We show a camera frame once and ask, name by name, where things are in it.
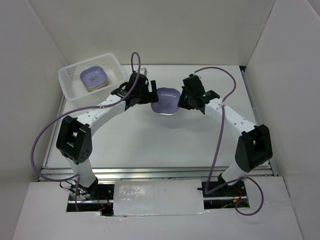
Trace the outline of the purple panda plate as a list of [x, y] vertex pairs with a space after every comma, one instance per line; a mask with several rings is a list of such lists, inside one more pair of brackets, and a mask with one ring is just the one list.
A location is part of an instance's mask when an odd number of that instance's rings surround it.
[[157, 89], [158, 102], [151, 103], [153, 112], [162, 115], [173, 115], [178, 110], [181, 93], [175, 88], [160, 87]]
[[80, 80], [84, 83], [103, 83], [109, 81], [108, 75], [100, 66], [92, 66], [80, 73]]

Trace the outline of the green panda plate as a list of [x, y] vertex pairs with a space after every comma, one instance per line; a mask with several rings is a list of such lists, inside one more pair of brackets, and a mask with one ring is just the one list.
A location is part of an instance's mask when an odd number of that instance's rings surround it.
[[85, 82], [83, 85], [87, 91], [94, 92], [94, 91], [97, 91], [99, 89], [106, 87], [108, 84], [109, 84], [109, 82], [105, 81], [105, 82], [101, 82], [101, 83], [100, 82], [94, 82], [94, 83]]

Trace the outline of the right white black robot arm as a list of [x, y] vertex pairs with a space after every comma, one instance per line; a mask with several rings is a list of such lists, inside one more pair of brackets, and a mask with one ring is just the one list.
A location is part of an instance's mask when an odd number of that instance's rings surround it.
[[199, 110], [220, 123], [218, 142], [211, 166], [216, 165], [225, 129], [228, 129], [237, 141], [234, 161], [218, 176], [218, 186], [210, 189], [210, 183], [206, 182], [203, 187], [205, 195], [218, 190], [221, 195], [229, 196], [235, 190], [237, 182], [244, 180], [249, 172], [273, 157], [270, 130], [264, 124], [256, 125], [246, 120], [226, 104], [227, 97], [233, 94], [235, 88], [221, 98], [213, 90], [205, 91], [198, 75], [191, 74], [182, 82], [178, 107]]

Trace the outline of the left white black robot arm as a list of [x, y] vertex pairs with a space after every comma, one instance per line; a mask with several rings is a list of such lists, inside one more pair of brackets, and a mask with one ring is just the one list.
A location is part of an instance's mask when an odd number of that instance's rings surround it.
[[109, 120], [130, 107], [158, 101], [156, 81], [149, 81], [144, 74], [133, 72], [128, 82], [113, 90], [96, 108], [76, 117], [67, 115], [62, 119], [56, 147], [77, 175], [76, 183], [86, 199], [92, 200], [99, 193], [98, 178], [89, 160], [93, 151], [92, 136]]

